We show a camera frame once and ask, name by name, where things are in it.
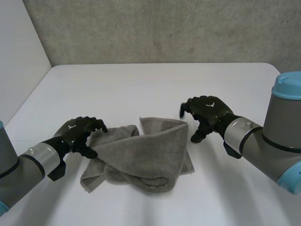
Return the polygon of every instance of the white table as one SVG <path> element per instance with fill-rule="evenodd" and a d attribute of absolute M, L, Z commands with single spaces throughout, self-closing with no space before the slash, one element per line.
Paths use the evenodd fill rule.
<path fill-rule="evenodd" d="M 52 68 L 6 126 L 18 154 L 51 137 L 68 119 L 95 116 L 108 127 L 139 117 L 178 119 L 181 102 L 214 95 L 263 125 L 279 72 L 269 64 L 62 65 Z M 190 136 L 198 123 L 190 115 Z M 188 142 L 195 173 L 165 194 L 101 184 L 88 194 L 79 178 L 88 160 L 67 156 L 66 176 L 46 178 L 0 218 L 2 226 L 286 226 L 300 225 L 301 197 L 245 159 L 227 155 L 218 134 Z"/>

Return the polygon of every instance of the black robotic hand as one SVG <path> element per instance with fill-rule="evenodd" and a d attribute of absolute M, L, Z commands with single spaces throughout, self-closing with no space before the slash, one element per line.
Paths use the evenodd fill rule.
<path fill-rule="evenodd" d="M 68 145 L 69 152 L 78 152 L 88 159 L 97 157 L 96 151 L 86 146 L 87 138 L 96 129 L 102 129 L 108 132 L 104 122 L 101 119 L 78 117 L 67 121 L 55 133 L 54 137 L 60 137 Z"/>
<path fill-rule="evenodd" d="M 201 142 L 212 132 L 218 132 L 224 139 L 229 124 L 240 117 L 236 116 L 219 98 L 212 96 L 189 98 L 186 103 L 181 104 L 180 118 L 184 116 L 185 112 L 192 114 L 193 118 L 199 121 L 198 130 L 190 139 L 193 143 Z M 241 155 L 226 142 L 223 145 L 229 156 L 236 159 L 241 158 Z"/>
<path fill-rule="evenodd" d="M 97 157 L 97 152 L 86 146 L 87 138 L 96 129 L 108 132 L 102 120 L 78 117 L 67 121 L 55 133 L 53 138 L 43 142 L 52 146 L 59 154 L 61 160 L 59 166 L 48 175 L 50 179 L 56 181 L 65 175 L 66 163 L 63 161 L 63 158 L 69 152 L 78 152 L 88 159 Z"/>
<path fill-rule="evenodd" d="M 213 131 L 217 132 L 217 122 L 223 115 L 233 115 L 231 109 L 224 102 L 213 96 L 189 98 L 186 103 L 181 104 L 180 118 L 184 116 L 185 112 L 192 114 L 194 120 L 199 121 L 198 130 L 191 137 L 193 143 L 201 142 Z"/>

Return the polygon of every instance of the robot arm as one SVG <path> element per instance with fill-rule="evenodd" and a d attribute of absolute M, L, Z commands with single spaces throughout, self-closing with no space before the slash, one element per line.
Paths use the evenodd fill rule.
<path fill-rule="evenodd" d="M 200 122 L 194 143 L 217 132 L 228 155 L 247 159 L 279 186 L 301 193 L 301 72 L 277 77 L 264 126 L 236 116 L 217 97 L 194 97 L 181 105 Z"/>
<path fill-rule="evenodd" d="M 107 128 L 96 118 L 76 118 L 67 121 L 53 138 L 43 141 L 17 156 L 0 122 L 0 216 L 30 192 L 45 176 L 53 181 L 65 175 L 64 156 L 79 152 L 89 159 L 97 153 L 86 146 L 91 132 Z"/>

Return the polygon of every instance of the towel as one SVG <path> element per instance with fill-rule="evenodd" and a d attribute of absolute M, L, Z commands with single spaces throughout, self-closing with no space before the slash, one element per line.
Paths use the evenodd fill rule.
<path fill-rule="evenodd" d="M 194 172 L 186 150 L 186 122 L 161 118 L 140 118 L 140 122 L 143 136 L 135 125 L 91 134 L 89 146 L 98 158 L 90 161 L 80 179 L 87 192 L 107 180 L 162 193 L 173 189 L 179 175 Z"/>

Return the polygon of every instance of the black ring band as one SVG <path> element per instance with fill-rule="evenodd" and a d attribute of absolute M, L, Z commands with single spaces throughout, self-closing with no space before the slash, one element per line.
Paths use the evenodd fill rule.
<path fill-rule="evenodd" d="M 256 131 L 258 131 L 258 130 L 260 130 L 260 129 L 262 129 L 261 126 L 251 129 L 251 130 L 244 136 L 244 138 L 241 140 L 240 145 L 239 145 L 239 153 L 240 153 L 241 155 L 243 155 L 243 148 L 244 148 L 244 145 L 245 145 L 246 140 L 247 140 L 254 132 L 256 132 Z"/>
<path fill-rule="evenodd" d="M 301 148 L 293 148 L 293 147 L 287 147 L 287 146 L 283 146 L 283 145 L 279 145 L 277 143 L 274 143 L 273 141 L 271 141 L 270 139 L 268 139 L 266 136 L 264 136 L 264 134 L 262 133 L 262 139 L 269 145 L 271 145 L 274 148 L 280 149 L 282 151 L 285 152 L 292 152 L 292 153 L 301 153 Z"/>
<path fill-rule="evenodd" d="M 44 179 L 45 170 L 44 170 L 43 166 L 41 165 L 41 163 L 38 160 L 36 160 L 34 157 L 32 157 L 31 155 L 28 155 L 28 154 L 22 154 L 22 155 L 20 155 L 20 157 L 24 157 L 24 158 L 27 158 L 27 159 L 30 159 L 31 161 L 33 161 L 38 166 L 38 168 L 40 169 L 41 174 L 42 174 L 42 179 Z"/>
<path fill-rule="evenodd" d="M 15 169 L 17 169 L 17 167 L 19 166 L 19 163 L 20 163 L 20 159 L 18 158 L 18 161 L 15 163 L 15 165 L 13 165 L 10 169 L 6 170 L 4 173 L 0 174 L 0 179 L 3 177 L 6 177 L 8 174 L 14 172 Z"/>

